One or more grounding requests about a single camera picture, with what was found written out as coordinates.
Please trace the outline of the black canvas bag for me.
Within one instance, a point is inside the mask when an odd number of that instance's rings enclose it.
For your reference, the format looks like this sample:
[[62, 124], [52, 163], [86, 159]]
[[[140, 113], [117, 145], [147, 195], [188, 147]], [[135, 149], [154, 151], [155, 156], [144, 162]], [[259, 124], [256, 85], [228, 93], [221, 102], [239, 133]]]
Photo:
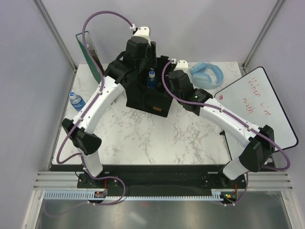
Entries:
[[[164, 66], [169, 62], [168, 56], [161, 55], [156, 58], [156, 67], [150, 67], [144, 70], [126, 89], [127, 102], [126, 106], [136, 110], [151, 113], [153, 115], [167, 117], [173, 98], [167, 93], [162, 84], [162, 71]], [[149, 88], [147, 78], [149, 71], [155, 72], [157, 87]]]

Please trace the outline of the blue label water bottle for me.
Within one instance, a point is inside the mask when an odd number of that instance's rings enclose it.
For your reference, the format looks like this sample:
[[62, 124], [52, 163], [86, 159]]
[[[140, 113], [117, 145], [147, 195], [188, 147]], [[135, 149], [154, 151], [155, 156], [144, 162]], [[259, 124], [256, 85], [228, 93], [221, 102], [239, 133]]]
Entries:
[[150, 70], [147, 77], [147, 87], [150, 89], [156, 89], [158, 85], [158, 78], [156, 77], [155, 71]]

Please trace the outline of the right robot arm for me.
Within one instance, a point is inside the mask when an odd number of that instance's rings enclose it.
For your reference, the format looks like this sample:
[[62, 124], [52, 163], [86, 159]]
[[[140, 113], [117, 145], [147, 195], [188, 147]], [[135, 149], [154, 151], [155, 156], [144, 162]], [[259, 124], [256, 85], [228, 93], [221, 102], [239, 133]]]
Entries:
[[258, 172], [274, 153], [275, 140], [272, 127], [252, 124], [222, 106], [204, 89], [195, 89], [183, 70], [176, 70], [166, 77], [169, 94], [189, 112], [205, 118], [234, 137], [244, 150], [227, 163], [218, 176], [222, 187], [228, 188], [240, 175]]

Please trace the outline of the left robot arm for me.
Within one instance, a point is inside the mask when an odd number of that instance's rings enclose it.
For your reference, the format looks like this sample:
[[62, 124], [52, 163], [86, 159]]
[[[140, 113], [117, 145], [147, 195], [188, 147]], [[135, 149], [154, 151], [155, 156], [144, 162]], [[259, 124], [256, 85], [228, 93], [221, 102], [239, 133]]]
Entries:
[[93, 187], [101, 187], [105, 181], [98, 153], [102, 140], [94, 134], [98, 122], [111, 103], [142, 73], [155, 68], [156, 64], [156, 43], [143, 37], [131, 37], [125, 51], [108, 65], [101, 83], [85, 107], [72, 120], [63, 120], [66, 138], [78, 149], [78, 155], [89, 175], [88, 182]]

